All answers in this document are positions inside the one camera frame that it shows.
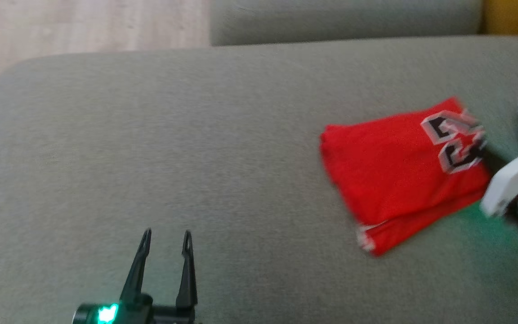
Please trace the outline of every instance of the gray fabric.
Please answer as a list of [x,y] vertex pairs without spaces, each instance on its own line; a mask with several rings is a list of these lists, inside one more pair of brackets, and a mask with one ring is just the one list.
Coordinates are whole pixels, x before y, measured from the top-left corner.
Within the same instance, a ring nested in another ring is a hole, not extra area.
[[212,45],[477,33],[481,0],[212,0]]
[[0,323],[116,300],[148,226],[144,287],[160,303],[193,231],[198,323],[518,323],[516,229],[474,208],[373,258],[319,157],[329,123],[454,95],[518,154],[518,38],[19,64],[0,78]]

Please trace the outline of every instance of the red fabric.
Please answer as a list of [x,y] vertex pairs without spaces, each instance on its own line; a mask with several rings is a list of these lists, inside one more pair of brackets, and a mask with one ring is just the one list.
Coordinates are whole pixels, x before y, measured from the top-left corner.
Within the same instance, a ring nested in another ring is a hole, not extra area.
[[[434,136],[426,121],[441,113],[468,121],[468,131],[454,131],[463,124],[444,119],[440,129],[449,136]],[[450,169],[439,157],[451,142],[462,144],[457,161],[468,157],[470,144],[482,143],[482,128],[462,113],[452,98],[424,111],[329,125],[321,135],[327,173],[360,224],[363,247],[375,256],[483,196],[490,177],[480,158]]]

